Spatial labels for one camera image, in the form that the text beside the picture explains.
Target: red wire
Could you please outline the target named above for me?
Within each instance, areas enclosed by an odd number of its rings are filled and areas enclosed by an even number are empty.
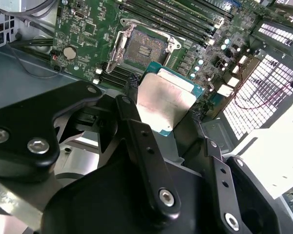
[[[241,67],[239,66],[239,72],[240,72],[240,76],[241,76],[241,81],[243,81],[242,79],[242,72],[241,72]],[[263,104],[256,106],[256,107],[243,107],[240,106],[237,102],[236,102],[236,95],[239,92],[239,90],[242,88],[243,84],[241,83],[240,86],[237,88],[237,91],[234,94],[234,104],[243,109],[243,110],[254,110],[254,109],[258,109],[261,108],[262,106],[267,105],[278,93],[280,93],[283,89],[287,88],[289,85],[291,85],[292,82],[288,82],[285,85],[283,85],[278,91],[276,91],[267,101],[265,101]]]

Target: ventilation grille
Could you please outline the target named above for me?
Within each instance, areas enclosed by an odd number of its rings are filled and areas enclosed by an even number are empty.
[[[241,86],[235,100],[224,109],[238,139],[253,129],[260,128],[273,115],[281,101],[293,93],[290,86],[292,81],[291,69],[273,57],[265,56]]]
[[[0,13],[0,47],[15,40],[15,34],[17,33],[16,23],[13,16],[6,16]]]
[[[293,33],[289,33],[265,23],[262,24],[258,31],[289,47],[293,45]]]

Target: green circuit board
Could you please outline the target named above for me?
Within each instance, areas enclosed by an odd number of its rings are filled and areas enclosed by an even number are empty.
[[[52,64],[120,89],[129,72],[142,74],[156,61],[204,87],[206,77],[224,72],[216,58],[228,67],[234,63],[235,56],[224,56],[224,40],[229,40],[227,48],[246,48],[262,18],[285,20],[254,0],[69,0],[58,8]],[[129,25],[134,27],[121,42],[128,32],[120,32]]]

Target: mounting hole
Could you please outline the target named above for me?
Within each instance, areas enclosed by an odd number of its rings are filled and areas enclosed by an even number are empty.
[[[150,147],[147,147],[146,151],[149,153],[149,154],[154,154],[154,150]]]
[[[70,149],[70,148],[65,148],[64,150],[65,150],[65,152],[67,152],[67,153],[72,152],[72,149]]]
[[[141,131],[141,134],[144,136],[144,137],[147,137],[147,133],[145,131]]]
[[[229,184],[225,181],[222,181],[223,185],[226,187],[226,188],[229,188]]]
[[[123,101],[130,104],[130,100],[126,96],[123,96]]]

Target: electronic component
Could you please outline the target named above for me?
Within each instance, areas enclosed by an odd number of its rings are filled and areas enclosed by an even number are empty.
[[[142,122],[168,136],[202,94],[201,86],[151,62],[140,80],[137,109]]]
[[[76,51],[76,49],[74,47],[68,46],[68,47],[63,49],[63,55],[65,56],[65,58],[67,60],[72,60],[72,59],[76,58],[77,51]]]
[[[115,69],[141,75],[151,61],[208,90],[202,78],[211,74],[219,77],[217,73],[234,67],[234,53],[247,45],[257,18],[283,20],[253,0],[240,5],[220,0],[74,0],[58,9],[53,48],[63,52],[72,46],[78,57],[71,60],[61,53],[52,65],[89,81],[100,66],[100,84],[119,90],[126,79],[118,79]],[[216,57],[221,58],[217,64]]]
[[[233,44],[232,47],[237,51],[237,52],[240,52],[241,51],[241,48],[236,45],[236,44]]]
[[[167,57],[167,43],[134,29],[124,54],[124,62],[138,63],[145,68],[151,61],[164,64]]]
[[[240,81],[234,74],[231,74],[230,72],[226,72],[223,76],[223,79],[226,84],[231,87],[236,87]]]
[[[222,84],[218,88],[217,93],[221,94],[222,96],[229,97],[233,93],[233,88],[225,84]]]

